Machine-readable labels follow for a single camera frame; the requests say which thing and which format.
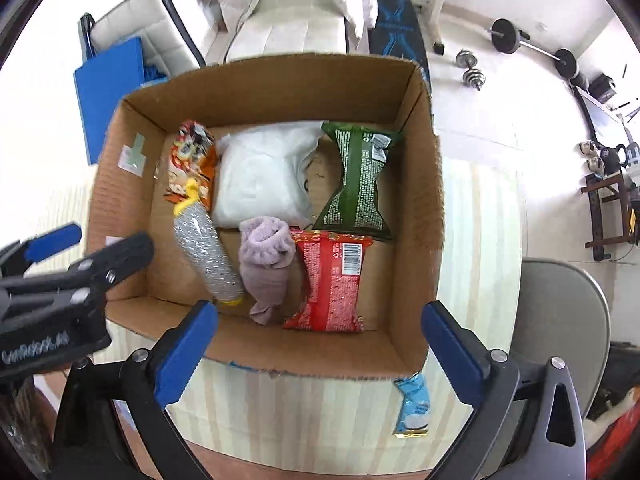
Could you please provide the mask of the silver scrubber yellow trim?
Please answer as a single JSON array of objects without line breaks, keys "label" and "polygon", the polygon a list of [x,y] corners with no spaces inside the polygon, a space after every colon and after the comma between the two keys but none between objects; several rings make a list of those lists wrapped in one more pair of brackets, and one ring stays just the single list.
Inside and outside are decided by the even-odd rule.
[{"label": "silver scrubber yellow trim", "polygon": [[200,184],[186,180],[186,199],[174,206],[174,235],[186,258],[221,304],[236,306],[244,297],[242,280],[233,269],[218,232],[201,202]]}]

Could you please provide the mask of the black barbell on floor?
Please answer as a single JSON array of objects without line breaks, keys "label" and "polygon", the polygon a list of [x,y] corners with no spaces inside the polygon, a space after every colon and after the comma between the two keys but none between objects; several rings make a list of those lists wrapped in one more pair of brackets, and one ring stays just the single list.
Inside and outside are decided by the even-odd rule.
[{"label": "black barbell on floor", "polygon": [[577,58],[570,50],[561,48],[551,53],[542,47],[536,46],[530,42],[530,37],[517,28],[511,21],[506,18],[498,18],[495,20],[490,29],[488,29],[491,43],[494,48],[504,54],[513,54],[520,47],[533,50],[547,58],[551,58],[556,72],[566,80],[574,79],[579,75],[579,65]]}]

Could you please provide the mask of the open cardboard box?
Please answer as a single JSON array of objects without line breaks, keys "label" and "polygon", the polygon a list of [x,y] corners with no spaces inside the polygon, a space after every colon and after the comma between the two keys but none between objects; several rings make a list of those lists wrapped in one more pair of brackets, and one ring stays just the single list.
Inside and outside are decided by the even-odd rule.
[{"label": "open cardboard box", "polygon": [[192,70],[123,98],[108,128],[89,207],[87,248],[144,231],[154,257],[107,296],[114,323],[158,338],[208,296],[172,232],[166,159],[179,125],[216,134],[275,122],[329,120],[397,131],[378,179],[392,239],[364,254],[359,334],[261,326],[248,304],[222,306],[207,354],[224,364],[303,376],[396,378],[422,367],[420,317],[436,296],[444,248],[444,196],[431,101],[416,63],[356,54],[248,58]]}]

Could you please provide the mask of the white cushioned chair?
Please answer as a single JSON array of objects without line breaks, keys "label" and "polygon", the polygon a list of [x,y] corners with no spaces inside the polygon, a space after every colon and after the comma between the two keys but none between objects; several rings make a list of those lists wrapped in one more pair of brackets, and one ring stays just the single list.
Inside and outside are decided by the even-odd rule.
[{"label": "white cushioned chair", "polygon": [[78,34],[84,60],[138,38],[144,64],[164,76],[205,66],[172,0],[124,0],[99,20],[85,13],[78,22]]}]

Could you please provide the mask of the grey round chair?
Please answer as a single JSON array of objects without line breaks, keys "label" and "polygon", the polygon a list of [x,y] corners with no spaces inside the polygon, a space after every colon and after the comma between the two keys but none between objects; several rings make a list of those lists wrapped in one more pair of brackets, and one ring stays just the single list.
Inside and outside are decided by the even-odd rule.
[{"label": "grey round chair", "polygon": [[562,358],[583,415],[597,395],[610,344],[608,302],[588,272],[553,259],[522,260],[510,351],[536,363]]}]

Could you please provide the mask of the orange snack bag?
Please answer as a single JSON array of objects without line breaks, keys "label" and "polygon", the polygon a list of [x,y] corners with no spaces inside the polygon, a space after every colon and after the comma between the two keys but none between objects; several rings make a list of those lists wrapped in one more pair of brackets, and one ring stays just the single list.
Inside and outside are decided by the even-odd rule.
[{"label": "orange snack bag", "polygon": [[212,206],[217,162],[214,136],[194,120],[183,122],[168,155],[166,200],[173,204],[185,200],[188,197],[186,184],[189,179],[194,179],[198,184],[200,200],[209,209]]}]

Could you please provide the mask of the black blue weight bench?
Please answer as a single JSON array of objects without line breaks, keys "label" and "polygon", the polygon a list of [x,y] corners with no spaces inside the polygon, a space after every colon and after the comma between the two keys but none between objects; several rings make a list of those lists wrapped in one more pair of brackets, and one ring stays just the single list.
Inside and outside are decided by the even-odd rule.
[{"label": "black blue weight bench", "polygon": [[378,0],[378,18],[369,30],[369,51],[416,62],[426,88],[431,89],[423,36],[411,0]]}]

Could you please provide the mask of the striped cream table mat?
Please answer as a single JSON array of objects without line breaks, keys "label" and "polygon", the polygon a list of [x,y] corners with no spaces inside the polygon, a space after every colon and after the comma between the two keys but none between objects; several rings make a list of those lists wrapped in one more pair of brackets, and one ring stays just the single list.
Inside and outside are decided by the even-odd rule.
[{"label": "striped cream table mat", "polygon": [[[518,183],[494,157],[501,144],[439,131],[445,244],[438,299],[490,348],[508,348],[518,310],[520,204],[494,186]],[[169,414],[218,479],[422,479],[469,409],[434,356],[423,367],[431,421],[421,437],[394,433],[401,407],[388,380],[269,375],[204,360]]]}]

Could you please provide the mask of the red snack bag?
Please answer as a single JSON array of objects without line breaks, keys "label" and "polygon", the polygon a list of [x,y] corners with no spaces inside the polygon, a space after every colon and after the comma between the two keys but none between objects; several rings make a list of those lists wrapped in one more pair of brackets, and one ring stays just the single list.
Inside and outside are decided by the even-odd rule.
[{"label": "red snack bag", "polygon": [[304,298],[286,320],[286,330],[361,333],[357,302],[364,255],[373,244],[368,236],[328,231],[292,234],[306,271]]}]

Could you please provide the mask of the dark wooden side table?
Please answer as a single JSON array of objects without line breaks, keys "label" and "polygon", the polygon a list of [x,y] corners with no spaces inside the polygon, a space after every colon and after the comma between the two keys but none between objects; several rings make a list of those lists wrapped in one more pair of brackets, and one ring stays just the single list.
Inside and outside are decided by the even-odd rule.
[{"label": "dark wooden side table", "polygon": [[585,248],[595,262],[613,261],[611,249],[637,241],[637,219],[632,208],[631,178],[624,170],[608,177],[588,174],[580,192],[587,199],[591,238]]}]

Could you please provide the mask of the green snack bag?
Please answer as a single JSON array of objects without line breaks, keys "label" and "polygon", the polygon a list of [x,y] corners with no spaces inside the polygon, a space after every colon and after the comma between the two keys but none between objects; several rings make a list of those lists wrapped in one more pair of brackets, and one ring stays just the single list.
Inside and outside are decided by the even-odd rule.
[{"label": "green snack bag", "polygon": [[338,149],[342,173],[314,229],[390,240],[392,232],[378,210],[378,176],[401,133],[346,122],[324,122],[321,128]]}]

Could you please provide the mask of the purple fuzzy cloth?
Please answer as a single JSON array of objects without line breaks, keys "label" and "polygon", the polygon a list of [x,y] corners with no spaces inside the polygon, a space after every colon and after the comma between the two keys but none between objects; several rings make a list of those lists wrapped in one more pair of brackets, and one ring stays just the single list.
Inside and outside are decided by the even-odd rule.
[{"label": "purple fuzzy cloth", "polygon": [[285,300],[295,243],[288,224],[274,217],[244,220],[239,231],[240,274],[245,289],[255,299],[250,318],[268,325]]}]

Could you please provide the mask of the blue folder board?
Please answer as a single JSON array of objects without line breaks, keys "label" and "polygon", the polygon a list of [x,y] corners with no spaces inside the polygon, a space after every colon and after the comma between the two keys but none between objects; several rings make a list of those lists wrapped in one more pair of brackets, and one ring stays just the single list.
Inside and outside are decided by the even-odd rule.
[{"label": "blue folder board", "polygon": [[118,103],[144,83],[141,38],[132,37],[88,58],[75,70],[74,81],[88,163],[93,165]]}]

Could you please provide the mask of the white soft package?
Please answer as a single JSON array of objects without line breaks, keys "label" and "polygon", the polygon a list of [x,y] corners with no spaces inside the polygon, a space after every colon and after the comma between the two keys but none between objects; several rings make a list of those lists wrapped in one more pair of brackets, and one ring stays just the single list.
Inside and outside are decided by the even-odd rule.
[{"label": "white soft package", "polygon": [[294,228],[311,222],[306,171],[323,136],[320,122],[279,122],[223,136],[215,226],[236,229],[255,217],[276,217]]}]

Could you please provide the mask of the chrome dumbbell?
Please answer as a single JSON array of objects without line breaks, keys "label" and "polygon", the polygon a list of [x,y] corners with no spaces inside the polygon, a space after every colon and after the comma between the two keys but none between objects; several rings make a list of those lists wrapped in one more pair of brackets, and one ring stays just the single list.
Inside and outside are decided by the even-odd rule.
[{"label": "chrome dumbbell", "polygon": [[465,86],[475,89],[476,91],[482,90],[486,76],[483,71],[477,67],[477,57],[469,50],[460,50],[456,56],[456,65],[464,69],[462,75],[462,82]]}]

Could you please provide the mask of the light blue Nestle sachet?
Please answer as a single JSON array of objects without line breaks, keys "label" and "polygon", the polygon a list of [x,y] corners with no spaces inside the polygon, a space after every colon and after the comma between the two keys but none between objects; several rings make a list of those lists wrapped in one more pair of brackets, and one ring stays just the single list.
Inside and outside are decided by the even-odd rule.
[{"label": "light blue Nestle sachet", "polygon": [[431,399],[423,374],[416,373],[408,378],[395,380],[394,386],[402,395],[394,436],[425,436],[431,422]]}]

